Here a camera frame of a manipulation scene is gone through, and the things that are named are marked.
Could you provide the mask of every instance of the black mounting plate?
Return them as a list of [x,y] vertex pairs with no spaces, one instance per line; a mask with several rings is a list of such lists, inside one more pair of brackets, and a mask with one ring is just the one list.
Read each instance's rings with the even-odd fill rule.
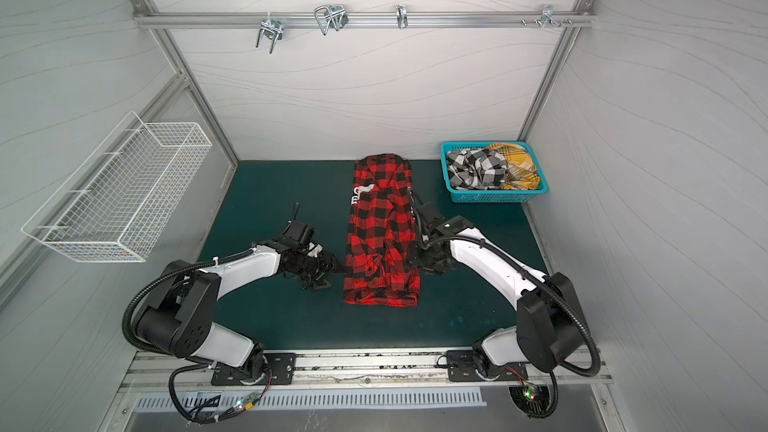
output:
[[[518,381],[518,376],[502,368],[496,378],[484,378],[477,372],[475,362],[472,359],[474,352],[472,350],[448,350],[446,358],[449,364],[455,364],[448,367],[448,380],[451,382],[503,382],[506,380]],[[525,369],[525,362],[510,362],[506,364],[515,372],[520,374],[523,379],[528,379],[528,371]]]
[[[267,366],[272,369],[272,385],[289,385],[293,381],[293,369],[296,365],[296,354],[264,354]],[[210,384],[214,387],[227,385],[243,385],[239,379],[240,373],[226,364],[216,364],[214,376]],[[270,378],[266,375],[254,385],[266,385]]]

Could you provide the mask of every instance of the white wire basket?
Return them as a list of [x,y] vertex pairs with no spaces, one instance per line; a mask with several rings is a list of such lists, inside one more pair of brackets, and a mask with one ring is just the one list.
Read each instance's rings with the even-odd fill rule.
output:
[[[103,152],[105,143],[119,145]],[[195,122],[132,112],[22,232],[76,262],[144,262],[210,146]]]

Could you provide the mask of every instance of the wire mesh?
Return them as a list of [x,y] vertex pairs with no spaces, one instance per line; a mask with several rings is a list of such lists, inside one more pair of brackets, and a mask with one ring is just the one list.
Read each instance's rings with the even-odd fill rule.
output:
[[141,123],[44,234],[24,233],[78,262],[143,262],[210,147],[197,123]]

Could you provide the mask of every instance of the red and black plaid shirt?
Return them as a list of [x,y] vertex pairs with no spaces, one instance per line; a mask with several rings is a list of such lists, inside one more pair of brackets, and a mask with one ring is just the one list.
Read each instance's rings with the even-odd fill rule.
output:
[[355,163],[347,235],[344,302],[413,307],[421,291],[418,269],[406,264],[416,240],[408,189],[411,167],[394,154]]

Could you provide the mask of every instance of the green table surface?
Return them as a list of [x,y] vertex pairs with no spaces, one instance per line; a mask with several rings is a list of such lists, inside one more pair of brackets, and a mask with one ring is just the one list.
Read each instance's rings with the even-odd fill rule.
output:
[[[200,259],[274,238],[299,202],[297,219],[315,228],[312,241],[344,263],[353,167],[352,161],[242,162]],[[466,217],[518,260],[546,270],[519,204],[456,204],[440,161],[413,160],[411,168],[425,202],[447,218]],[[422,273],[421,297],[412,308],[350,305],[342,300],[343,276],[330,281],[322,291],[302,290],[297,278],[282,275],[252,282],[219,300],[215,321],[267,349],[463,346],[514,325],[510,303],[464,265],[443,275]]]

